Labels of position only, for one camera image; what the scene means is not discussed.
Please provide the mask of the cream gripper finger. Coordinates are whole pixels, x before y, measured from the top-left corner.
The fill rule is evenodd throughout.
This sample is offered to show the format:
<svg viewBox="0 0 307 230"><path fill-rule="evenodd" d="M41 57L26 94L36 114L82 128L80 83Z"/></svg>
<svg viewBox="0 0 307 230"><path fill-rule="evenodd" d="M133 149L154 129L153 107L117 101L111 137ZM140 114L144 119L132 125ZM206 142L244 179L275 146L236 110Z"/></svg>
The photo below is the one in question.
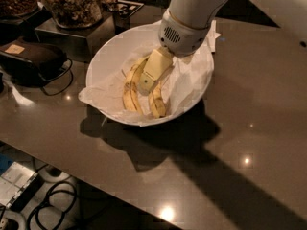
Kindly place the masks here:
<svg viewBox="0 0 307 230"><path fill-rule="evenodd" d="M142 95L148 95L157 86L166 72L173 65L174 55L167 47L153 49L142 70L138 90Z"/></svg>

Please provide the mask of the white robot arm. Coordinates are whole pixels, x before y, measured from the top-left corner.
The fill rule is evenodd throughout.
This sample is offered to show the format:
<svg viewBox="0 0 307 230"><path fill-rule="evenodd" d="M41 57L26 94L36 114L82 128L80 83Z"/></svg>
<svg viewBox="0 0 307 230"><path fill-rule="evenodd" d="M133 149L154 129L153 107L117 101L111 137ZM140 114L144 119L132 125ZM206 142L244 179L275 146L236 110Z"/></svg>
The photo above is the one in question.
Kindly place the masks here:
<svg viewBox="0 0 307 230"><path fill-rule="evenodd" d="M228 0L171 0L158 31L162 51L153 51L138 83L148 94L170 67L173 57L194 54L204 42L211 22ZM300 42L307 41L307 0L249 0Z"/></svg>

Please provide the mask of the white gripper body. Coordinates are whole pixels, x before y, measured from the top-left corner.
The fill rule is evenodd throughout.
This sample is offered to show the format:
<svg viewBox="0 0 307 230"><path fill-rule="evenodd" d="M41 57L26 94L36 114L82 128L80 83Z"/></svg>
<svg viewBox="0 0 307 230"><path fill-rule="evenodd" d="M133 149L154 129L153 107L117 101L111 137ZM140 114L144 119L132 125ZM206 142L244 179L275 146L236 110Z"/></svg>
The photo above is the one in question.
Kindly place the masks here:
<svg viewBox="0 0 307 230"><path fill-rule="evenodd" d="M204 42L210 25L195 29L176 19L169 10L165 11L160 23L158 39L163 47L167 47L176 56L194 54Z"/></svg>

